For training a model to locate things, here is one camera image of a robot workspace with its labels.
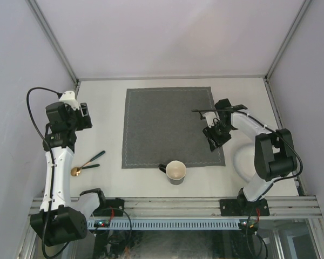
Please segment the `white bowl plate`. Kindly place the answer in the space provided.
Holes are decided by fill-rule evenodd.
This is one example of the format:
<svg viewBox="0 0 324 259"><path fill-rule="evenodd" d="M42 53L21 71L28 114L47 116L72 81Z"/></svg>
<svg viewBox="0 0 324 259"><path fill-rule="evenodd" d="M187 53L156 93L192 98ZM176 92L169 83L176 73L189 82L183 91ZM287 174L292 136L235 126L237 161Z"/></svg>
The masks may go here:
<svg viewBox="0 0 324 259"><path fill-rule="evenodd" d="M239 147L233 154L233 167L236 173L249 183L256 173L254 167L254 145L245 144Z"/></svg>

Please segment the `grey cloth napkin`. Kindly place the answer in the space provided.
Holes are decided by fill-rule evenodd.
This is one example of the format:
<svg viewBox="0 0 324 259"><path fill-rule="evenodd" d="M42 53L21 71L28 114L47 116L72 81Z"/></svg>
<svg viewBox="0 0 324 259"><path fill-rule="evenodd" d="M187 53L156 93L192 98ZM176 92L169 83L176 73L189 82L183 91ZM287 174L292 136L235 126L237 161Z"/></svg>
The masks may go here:
<svg viewBox="0 0 324 259"><path fill-rule="evenodd" d="M210 87L133 88L126 91L122 168L157 168L173 160L187 167L224 166L210 150L197 110L214 109Z"/></svg>

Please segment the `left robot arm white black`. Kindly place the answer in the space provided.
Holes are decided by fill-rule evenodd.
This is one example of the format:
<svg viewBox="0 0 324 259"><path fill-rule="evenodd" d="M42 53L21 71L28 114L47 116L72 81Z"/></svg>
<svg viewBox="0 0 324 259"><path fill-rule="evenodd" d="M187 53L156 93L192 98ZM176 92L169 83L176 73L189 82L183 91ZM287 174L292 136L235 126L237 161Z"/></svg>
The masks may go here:
<svg viewBox="0 0 324 259"><path fill-rule="evenodd" d="M71 166L75 154L76 133L92 127L86 103L79 103L73 90L53 91L58 101L45 108L48 123L45 132L38 131L46 157L46 179L39 212L31 215L30 226L42 242L45 258L56 258L61 251L49 255L47 247L68 244L87 235L87 221L94 213L105 214L107 202L100 188L85 190L79 200L71 201Z"/></svg>

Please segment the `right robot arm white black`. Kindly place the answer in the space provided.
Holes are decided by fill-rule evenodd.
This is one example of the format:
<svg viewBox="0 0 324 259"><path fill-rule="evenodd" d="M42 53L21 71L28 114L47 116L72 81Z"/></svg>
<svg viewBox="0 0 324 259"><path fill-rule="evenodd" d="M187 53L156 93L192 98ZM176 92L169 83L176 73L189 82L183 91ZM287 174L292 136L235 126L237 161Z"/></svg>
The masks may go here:
<svg viewBox="0 0 324 259"><path fill-rule="evenodd" d="M219 100L213 110L197 113L207 122L202 132L211 151L231 140L235 130L249 137L254 147L254 175L235 199L219 201L221 216L270 215L265 195L277 182L291 179L292 172L300 175L303 170L291 132L269 128L253 117L245 105L233 106L228 99Z"/></svg>

